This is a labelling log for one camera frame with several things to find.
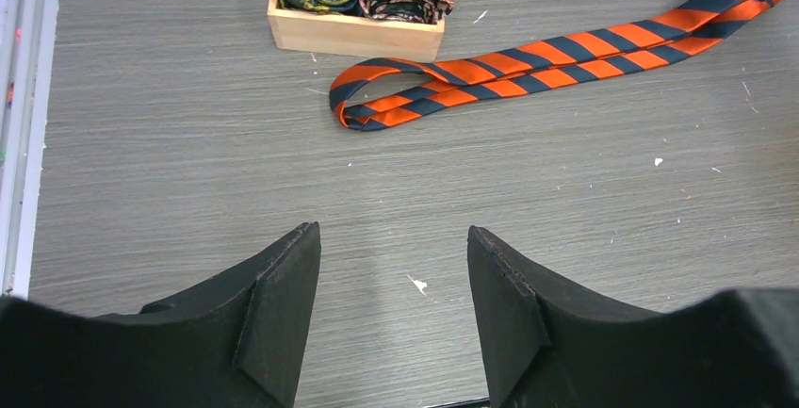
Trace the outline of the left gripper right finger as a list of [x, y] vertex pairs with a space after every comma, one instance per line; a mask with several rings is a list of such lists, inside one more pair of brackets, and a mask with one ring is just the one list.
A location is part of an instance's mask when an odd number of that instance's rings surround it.
[[467, 240], [494, 407], [794, 407], [798, 292], [721, 291], [672, 313], [597, 293], [482, 227]]

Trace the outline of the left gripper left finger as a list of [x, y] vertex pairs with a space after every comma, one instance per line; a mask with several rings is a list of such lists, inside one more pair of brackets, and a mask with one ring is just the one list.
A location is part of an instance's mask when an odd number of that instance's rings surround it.
[[307, 222], [134, 315], [1, 301], [5, 407], [291, 407], [321, 258]]

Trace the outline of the orange navy striped tie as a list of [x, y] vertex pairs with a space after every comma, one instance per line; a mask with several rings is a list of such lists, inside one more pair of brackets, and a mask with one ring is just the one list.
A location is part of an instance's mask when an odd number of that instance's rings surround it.
[[450, 107], [654, 70], [710, 49], [780, 1], [687, 0], [651, 19], [477, 57], [372, 58], [337, 77], [329, 106], [343, 126], [378, 131]]

